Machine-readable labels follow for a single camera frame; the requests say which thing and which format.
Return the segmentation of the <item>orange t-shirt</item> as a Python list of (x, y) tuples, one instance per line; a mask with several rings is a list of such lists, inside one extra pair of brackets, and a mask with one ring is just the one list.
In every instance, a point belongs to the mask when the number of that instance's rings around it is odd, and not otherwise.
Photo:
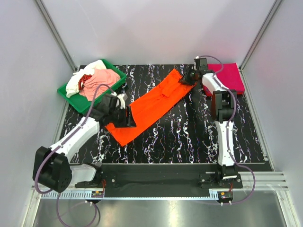
[(173, 69), (158, 86), (130, 104), (136, 127), (118, 128), (110, 123), (106, 129), (121, 146), (136, 139), (194, 87), (180, 83), (180, 79), (181, 74)]

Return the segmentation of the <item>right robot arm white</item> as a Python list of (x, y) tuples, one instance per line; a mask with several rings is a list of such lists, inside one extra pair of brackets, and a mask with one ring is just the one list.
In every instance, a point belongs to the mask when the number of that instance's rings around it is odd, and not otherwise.
[(212, 94), (211, 115), (218, 133), (219, 156), (217, 170), (208, 183), (216, 183), (223, 188), (235, 180), (238, 174), (232, 137), (237, 92), (229, 89), (217, 77), (217, 74), (223, 71), (224, 65), (220, 63), (219, 70), (211, 70), (208, 67), (207, 58), (219, 61), (219, 59), (210, 55), (195, 57), (194, 65), (186, 71), (179, 83), (193, 86), (200, 82)]

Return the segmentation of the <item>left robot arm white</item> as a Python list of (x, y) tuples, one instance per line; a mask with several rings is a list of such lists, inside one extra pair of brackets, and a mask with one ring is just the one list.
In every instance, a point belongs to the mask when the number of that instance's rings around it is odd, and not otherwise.
[(43, 194), (39, 185), (48, 192), (63, 192), (70, 185), (95, 188), (104, 182), (100, 164), (72, 164), (73, 156), (100, 128), (112, 123), (117, 128), (136, 127), (131, 107), (126, 105), (125, 93), (105, 94), (100, 103), (91, 105), (87, 115), (61, 140), (46, 148), (41, 146), (35, 154), (33, 180), (35, 189)]

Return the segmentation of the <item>folded red t-shirt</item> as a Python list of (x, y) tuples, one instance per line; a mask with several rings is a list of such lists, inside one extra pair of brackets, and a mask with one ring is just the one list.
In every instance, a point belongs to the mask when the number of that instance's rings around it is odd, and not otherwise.
[[(242, 87), (236, 87), (236, 88), (231, 88), (230, 90), (232, 90), (232, 89), (236, 90), (237, 95), (243, 95), (244, 91), (245, 91), (245, 87), (244, 86), (242, 86)], [(205, 92), (205, 94), (207, 96), (212, 96), (212, 93), (210, 92), (210, 90), (206, 86), (203, 86), (203, 90), (204, 90), (204, 92)]]

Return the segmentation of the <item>folded magenta t-shirt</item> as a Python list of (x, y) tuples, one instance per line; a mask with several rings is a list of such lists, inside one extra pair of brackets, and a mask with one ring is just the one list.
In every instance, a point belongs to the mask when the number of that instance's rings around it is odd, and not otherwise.
[(224, 64), (223, 70), (216, 75), (229, 90), (235, 90), (238, 95), (244, 94), (245, 87), (237, 63)]

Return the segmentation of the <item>green plastic tray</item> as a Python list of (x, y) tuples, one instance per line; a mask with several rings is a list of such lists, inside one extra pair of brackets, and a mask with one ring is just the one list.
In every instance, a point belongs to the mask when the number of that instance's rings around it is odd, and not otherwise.
[(94, 61), (78, 72), (57, 89), (77, 112), (85, 114), (94, 102), (98, 104), (102, 96), (120, 88), (126, 81), (126, 74), (106, 59)]

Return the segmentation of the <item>pink t-shirt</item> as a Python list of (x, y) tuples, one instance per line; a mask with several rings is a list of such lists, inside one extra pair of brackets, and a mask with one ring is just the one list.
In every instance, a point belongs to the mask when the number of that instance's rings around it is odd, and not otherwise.
[(92, 101), (95, 90), (100, 84), (105, 85), (99, 87), (95, 98), (107, 91), (108, 86), (112, 87), (119, 80), (120, 76), (111, 69), (95, 70), (94, 75), (85, 82), (80, 95), (86, 97), (88, 101)]

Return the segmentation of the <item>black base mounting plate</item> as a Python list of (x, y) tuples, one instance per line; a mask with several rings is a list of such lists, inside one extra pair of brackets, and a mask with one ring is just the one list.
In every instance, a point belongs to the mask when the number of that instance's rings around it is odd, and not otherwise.
[(242, 189), (244, 175), (270, 170), (268, 163), (245, 164), (234, 179), (221, 180), (217, 164), (104, 164), (98, 167), (92, 182), (82, 180), (64, 187), (62, 194), (72, 190), (84, 198), (161, 199), (209, 196), (209, 189)]

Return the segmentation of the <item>red black patterned t-shirt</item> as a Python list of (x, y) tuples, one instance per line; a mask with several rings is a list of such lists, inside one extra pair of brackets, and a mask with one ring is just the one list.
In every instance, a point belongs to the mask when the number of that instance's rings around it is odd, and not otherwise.
[(84, 75), (80, 78), (80, 80), (79, 80), (79, 82), (78, 82), (79, 91), (81, 91), (81, 90), (84, 88), (85, 82), (86, 82), (88, 79), (90, 79), (91, 77), (92, 77), (92, 75), (84, 74)]

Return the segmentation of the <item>white t-shirt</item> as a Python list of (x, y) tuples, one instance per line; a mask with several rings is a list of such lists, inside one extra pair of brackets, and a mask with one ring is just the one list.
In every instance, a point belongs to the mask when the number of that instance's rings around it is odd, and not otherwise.
[(85, 66), (83, 69), (80, 69), (78, 72), (73, 73), (73, 76), (66, 85), (66, 97), (70, 98), (71, 96), (79, 93), (78, 82), (80, 78), (84, 75), (94, 75), (95, 70), (104, 70), (107, 69), (102, 60), (97, 60)]

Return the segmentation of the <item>aluminium corner post right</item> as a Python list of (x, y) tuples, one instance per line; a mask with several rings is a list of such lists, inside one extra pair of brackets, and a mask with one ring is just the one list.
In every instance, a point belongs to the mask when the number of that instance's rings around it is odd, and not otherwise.
[(243, 71), (246, 65), (248, 64), (250, 58), (252, 57), (255, 49), (257, 48), (258, 44), (260, 43), (262, 37), (264, 36), (265, 32), (267, 31), (268, 27), (270, 26), (271, 22), (273, 21), (276, 13), (280, 9), (283, 0), (275, 0), (273, 5), (271, 6), (267, 16), (265, 17), (256, 37), (254, 38), (248, 52), (246, 53), (242, 63), (239, 66), (240, 71)]

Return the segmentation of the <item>aluminium corner post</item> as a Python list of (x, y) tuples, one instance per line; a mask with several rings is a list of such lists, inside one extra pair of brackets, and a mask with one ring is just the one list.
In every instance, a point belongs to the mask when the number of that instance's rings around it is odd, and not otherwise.
[(50, 29), (54, 40), (56, 41), (59, 49), (61, 50), (65, 60), (67, 61), (69, 67), (73, 72), (77, 70), (77, 66), (74, 63), (66, 45), (64, 44), (63, 39), (61, 38), (55, 23), (53, 22), (51, 15), (49, 14), (44, 2), (42, 0), (34, 0), (34, 3), (37, 5), (39, 12), (41, 13), (44, 21), (46, 22), (48, 28)]
[(268, 27), (270, 26), (271, 22), (273, 21), (276, 13), (280, 9), (283, 0), (275, 0), (273, 5), (271, 6), (267, 16), (265, 17), (256, 37), (254, 38), (248, 52), (246, 53), (242, 63), (239, 66), (240, 71), (243, 71), (246, 65), (248, 64), (250, 58), (252, 57), (255, 49), (257, 48), (258, 44), (260, 43), (262, 37), (264, 36), (265, 32), (267, 31)]

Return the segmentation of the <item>aluminium corner post left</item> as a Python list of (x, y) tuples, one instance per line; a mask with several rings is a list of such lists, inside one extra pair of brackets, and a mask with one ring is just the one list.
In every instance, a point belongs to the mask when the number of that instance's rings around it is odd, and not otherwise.
[(44, 21), (46, 22), (48, 28), (50, 29), (54, 40), (56, 41), (59, 49), (61, 50), (65, 60), (67, 61), (69, 67), (73, 72), (77, 70), (77, 66), (74, 63), (66, 45), (64, 44), (63, 39), (61, 38), (55, 23), (53, 22), (51, 15), (49, 14), (44, 2), (42, 0), (34, 0), (34, 3), (37, 5), (39, 12), (41, 13)]

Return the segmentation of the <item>aluminium front rail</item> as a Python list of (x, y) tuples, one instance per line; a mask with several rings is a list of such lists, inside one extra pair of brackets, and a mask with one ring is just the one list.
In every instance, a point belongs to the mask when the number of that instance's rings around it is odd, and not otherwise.
[(130, 172), (106, 173), (105, 186), (76, 188), (64, 192), (49, 192), (43, 199), (88, 200), (217, 200), (219, 192), (231, 189), (234, 193), (250, 191), (286, 191), (284, 175), (280, 172), (241, 172), (238, 178), (225, 186), (208, 183), (214, 172)]

